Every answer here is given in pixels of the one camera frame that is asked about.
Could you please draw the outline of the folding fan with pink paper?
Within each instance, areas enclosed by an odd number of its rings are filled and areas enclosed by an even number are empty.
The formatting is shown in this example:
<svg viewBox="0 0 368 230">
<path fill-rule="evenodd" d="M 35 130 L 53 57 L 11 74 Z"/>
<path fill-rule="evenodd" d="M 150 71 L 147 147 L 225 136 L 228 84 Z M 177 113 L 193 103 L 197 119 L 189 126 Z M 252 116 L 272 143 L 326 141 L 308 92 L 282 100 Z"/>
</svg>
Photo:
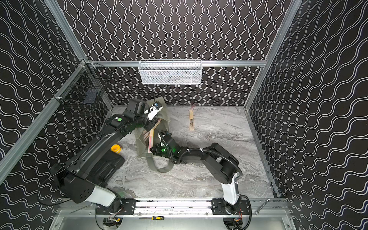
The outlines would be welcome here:
<svg viewBox="0 0 368 230">
<path fill-rule="evenodd" d="M 158 119 L 155 126 L 149 132 L 150 134 L 149 134 L 148 153 L 151 153 L 151 148 L 153 147 L 153 142 L 154 142 L 154 130 L 159 125 L 160 122 L 161 122 L 161 119 Z"/>
</svg>

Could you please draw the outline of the olive green tote bag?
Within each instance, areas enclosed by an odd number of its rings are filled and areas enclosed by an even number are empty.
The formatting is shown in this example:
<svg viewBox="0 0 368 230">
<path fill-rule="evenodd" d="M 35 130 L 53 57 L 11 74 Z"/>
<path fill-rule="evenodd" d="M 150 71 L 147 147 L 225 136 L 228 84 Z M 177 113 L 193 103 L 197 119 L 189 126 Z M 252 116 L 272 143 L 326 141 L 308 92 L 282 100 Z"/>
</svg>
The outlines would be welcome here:
<svg viewBox="0 0 368 230">
<path fill-rule="evenodd" d="M 158 125 L 154 129 L 154 137 L 153 137 L 153 145 L 160 143 L 160 139 L 158 137 L 157 131 L 163 130 L 163 131 L 170 131 L 170 118 L 167 113 L 167 105 L 165 99 L 161 97 L 157 97 L 155 99 L 152 99 L 150 101 L 147 101 L 146 103 L 150 106 L 152 106 L 153 102 L 159 102 L 163 105 L 163 109 L 158 114 L 158 119 L 161 119 L 160 122 L 158 122 Z M 155 165 L 155 161 L 153 159 L 153 153 L 149 152 L 149 131 L 146 131 L 145 128 L 137 128 L 134 131 L 135 137 L 136 137 L 136 147 L 137 147 L 137 155 L 139 158 L 145 158 L 148 164 L 148 167 L 159 173 L 167 173 L 172 170 L 174 164 L 169 160 L 169 163 L 166 167 L 158 168 Z"/>
</svg>

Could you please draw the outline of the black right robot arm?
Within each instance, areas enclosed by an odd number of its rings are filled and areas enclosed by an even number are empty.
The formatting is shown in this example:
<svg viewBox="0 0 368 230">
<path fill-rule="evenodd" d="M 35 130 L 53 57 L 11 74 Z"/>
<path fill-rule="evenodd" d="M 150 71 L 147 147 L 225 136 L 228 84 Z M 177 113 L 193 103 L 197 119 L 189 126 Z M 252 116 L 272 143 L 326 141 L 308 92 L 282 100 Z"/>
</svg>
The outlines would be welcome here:
<svg viewBox="0 0 368 230">
<path fill-rule="evenodd" d="M 164 168 L 157 168 L 161 173 L 172 170 L 174 165 L 198 163 L 204 165 L 211 175 L 221 183 L 223 199 L 221 206 L 214 207 L 219 213 L 227 215 L 240 214 L 240 194 L 238 179 L 243 176 L 239 161 L 218 143 L 212 143 L 206 148 L 188 148 L 180 146 L 172 134 L 160 130 L 159 143 L 149 147 L 149 152 L 155 156 L 169 159 Z"/>
</svg>

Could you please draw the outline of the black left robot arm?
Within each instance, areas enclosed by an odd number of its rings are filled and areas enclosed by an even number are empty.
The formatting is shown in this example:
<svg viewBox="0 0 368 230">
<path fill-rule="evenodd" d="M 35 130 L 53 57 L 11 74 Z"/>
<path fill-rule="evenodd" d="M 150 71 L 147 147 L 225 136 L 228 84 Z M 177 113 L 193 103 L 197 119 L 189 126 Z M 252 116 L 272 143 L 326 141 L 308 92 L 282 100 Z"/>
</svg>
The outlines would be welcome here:
<svg viewBox="0 0 368 230">
<path fill-rule="evenodd" d="M 90 179 L 103 172 L 102 158 L 117 141 L 137 128 L 150 131 L 158 121 L 163 105 L 158 101 L 146 103 L 131 99 L 122 114 L 112 115 L 102 131 L 87 146 L 65 163 L 52 166 L 51 174 L 57 189 L 73 202 L 92 202 L 107 207 L 111 212 L 121 209 L 120 196 Z"/>
</svg>

